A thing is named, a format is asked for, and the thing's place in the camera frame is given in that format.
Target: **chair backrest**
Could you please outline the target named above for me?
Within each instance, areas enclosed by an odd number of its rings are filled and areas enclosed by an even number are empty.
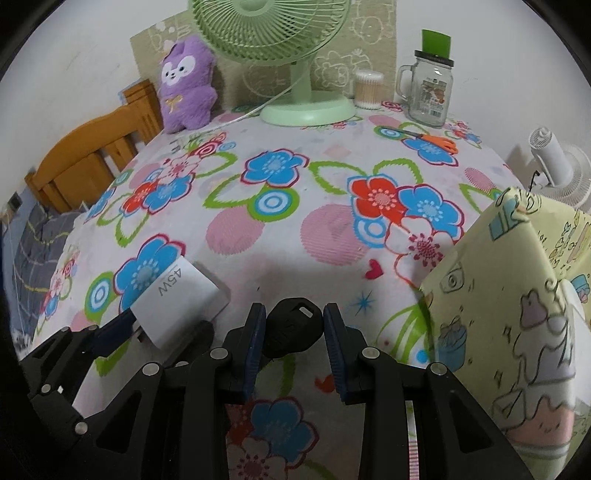
[[[94,204],[113,181],[99,150],[123,171],[137,155],[130,135],[148,144],[163,128],[160,106],[149,80],[125,90],[127,105],[91,120],[62,138],[25,182],[37,200],[58,212]]]

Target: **fan stand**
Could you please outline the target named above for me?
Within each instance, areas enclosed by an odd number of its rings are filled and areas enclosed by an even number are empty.
[[[338,92],[312,90],[310,63],[314,55],[291,64],[291,93],[267,105],[261,119],[283,127],[315,127],[348,120],[355,115],[353,102]]]

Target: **black key fob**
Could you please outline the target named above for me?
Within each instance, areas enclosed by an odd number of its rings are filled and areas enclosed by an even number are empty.
[[[281,300],[267,316],[262,353],[267,358],[281,358],[303,352],[316,343],[323,331],[322,312],[310,300]]]

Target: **jar lid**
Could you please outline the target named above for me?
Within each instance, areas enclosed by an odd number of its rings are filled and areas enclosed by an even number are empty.
[[[384,74],[382,72],[375,72],[373,70],[357,70],[355,77],[361,82],[369,83],[383,83]]]
[[[426,51],[415,50],[414,56],[416,56],[419,59],[434,61],[436,63],[440,63],[441,65],[445,65],[447,67],[454,66],[453,60],[445,59],[444,57],[440,57],[439,55],[433,55],[432,53],[427,53]]]

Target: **fan base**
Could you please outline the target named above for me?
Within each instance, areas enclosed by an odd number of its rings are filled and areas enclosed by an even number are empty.
[[[261,119],[282,127],[316,127],[348,120],[355,113],[353,102],[340,93],[313,90],[309,103],[294,103],[287,93],[267,105]]]

